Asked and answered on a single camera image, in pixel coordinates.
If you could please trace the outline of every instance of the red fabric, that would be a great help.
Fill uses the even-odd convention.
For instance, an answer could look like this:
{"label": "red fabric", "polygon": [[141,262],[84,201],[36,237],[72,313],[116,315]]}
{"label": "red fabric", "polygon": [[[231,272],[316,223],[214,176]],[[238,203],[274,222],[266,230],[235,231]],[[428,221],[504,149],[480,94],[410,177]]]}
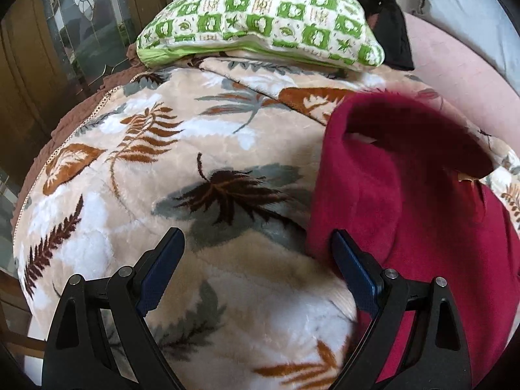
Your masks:
{"label": "red fabric", "polygon": [[[331,267],[330,234],[346,229],[383,268],[411,280],[446,278],[474,385],[505,348],[520,296],[520,241],[509,213],[488,188],[459,182],[456,173],[491,170],[465,129],[427,105],[391,93],[354,96],[328,123],[307,234],[309,254]],[[412,319],[406,316],[381,380],[394,375]]]}

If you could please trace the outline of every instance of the magenta fabric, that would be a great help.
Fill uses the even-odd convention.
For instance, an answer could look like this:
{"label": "magenta fabric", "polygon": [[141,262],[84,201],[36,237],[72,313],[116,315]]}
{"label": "magenta fabric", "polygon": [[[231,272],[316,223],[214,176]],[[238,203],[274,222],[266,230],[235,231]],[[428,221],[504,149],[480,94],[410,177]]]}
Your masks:
{"label": "magenta fabric", "polygon": [[[508,212],[480,183],[458,181],[457,172],[483,177],[491,170],[463,127],[422,102],[356,95],[327,125],[307,235],[308,253],[330,267],[330,234],[346,229],[383,268],[411,280],[446,278],[474,385],[505,348],[520,297],[520,241]],[[380,380],[394,375],[412,319],[403,321]]]}

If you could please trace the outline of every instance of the metal screw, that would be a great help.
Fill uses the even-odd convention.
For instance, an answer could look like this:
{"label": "metal screw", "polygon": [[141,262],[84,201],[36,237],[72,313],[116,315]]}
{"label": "metal screw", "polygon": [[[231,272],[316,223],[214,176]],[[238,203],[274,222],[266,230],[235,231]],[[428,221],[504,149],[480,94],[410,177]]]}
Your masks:
{"label": "metal screw", "polygon": [[119,269],[119,275],[121,277],[128,277],[130,274],[132,274],[132,267],[128,267],[128,265]]}
{"label": "metal screw", "polygon": [[71,278],[69,278],[69,284],[73,286],[78,284],[81,281],[81,276],[79,274],[74,274]]}
{"label": "metal screw", "polygon": [[387,276],[389,279],[394,280],[399,277],[399,273],[393,268],[387,268],[385,270],[385,276]]}
{"label": "metal screw", "polygon": [[435,279],[435,283],[437,283],[440,287],[445,288],[448,282],[444,277],[437,277]]}

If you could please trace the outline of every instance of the stained glass window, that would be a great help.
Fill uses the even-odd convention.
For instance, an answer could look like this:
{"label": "stained glass window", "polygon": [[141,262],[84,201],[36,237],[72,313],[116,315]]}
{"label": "stained glass window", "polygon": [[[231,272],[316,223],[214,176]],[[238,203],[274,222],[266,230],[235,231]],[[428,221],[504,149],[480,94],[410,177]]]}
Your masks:
{"label": "stained glass window", "polygon": [[43,0],[54,48],[77,94],[96,92],[103,77],[130,67],[136,39],[126,0]]}

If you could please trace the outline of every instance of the pillow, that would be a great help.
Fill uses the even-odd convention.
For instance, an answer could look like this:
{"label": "pillow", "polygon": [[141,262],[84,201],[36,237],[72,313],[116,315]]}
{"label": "pillow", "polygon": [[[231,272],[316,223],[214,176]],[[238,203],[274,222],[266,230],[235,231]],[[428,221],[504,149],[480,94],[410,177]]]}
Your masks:
{"label": "pillow", "polygon": [[353,70],[384,61],[356,0],[177,0],[137,38],[149,67],[237,49]]}
{"label": "pillow", "polygon": [[520,95],[520,36],[497,0],[422,0],[416,15],[469,46]]}

